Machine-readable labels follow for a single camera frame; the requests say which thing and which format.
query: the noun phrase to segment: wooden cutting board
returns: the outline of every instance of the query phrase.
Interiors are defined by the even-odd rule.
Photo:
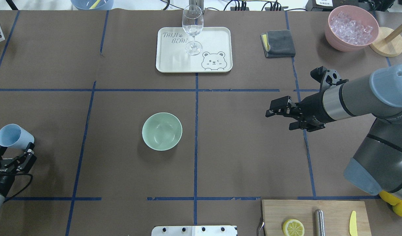
[[[315,235],[313,215],[316,209],[324,212],[327,236],[350,236],[349,222],[353,210],[357,212],[358,236],[372,236],[364,202],[329,200],[262,200],[265,235],[284,236],[282,224],[288,219],[301,221],[305,236]]]

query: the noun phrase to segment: wine glass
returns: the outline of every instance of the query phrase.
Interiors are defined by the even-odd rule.
[[[204,19],[202,17],[202,10],[199,6],[189,5],[183,9],[183,30],[193,38],[192,42],[187,43],[185,46],[185,50],[189,55],[198,55],[202,51],[202,45],[195,41],[195,36],[201,33],[203,26]]]

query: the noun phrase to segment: ice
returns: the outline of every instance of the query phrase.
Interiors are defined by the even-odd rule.
[[[373,37],[373,27],[364,26],[361,21],[353,20],[342,11],[331,18],[330,27],[342,41],[353,45],[366,45]]]

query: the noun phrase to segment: folded cloth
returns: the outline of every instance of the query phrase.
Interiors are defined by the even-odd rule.
[[[261,34],[266,58],[285,58],[296,55],[290,30],[272,30]]]

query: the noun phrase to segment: bear face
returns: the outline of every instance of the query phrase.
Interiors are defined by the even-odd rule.
[[[203,52],[202,56],[204,57],[204,60],[201,65],[205,70],[224,70],[227,66],[224,52]]]

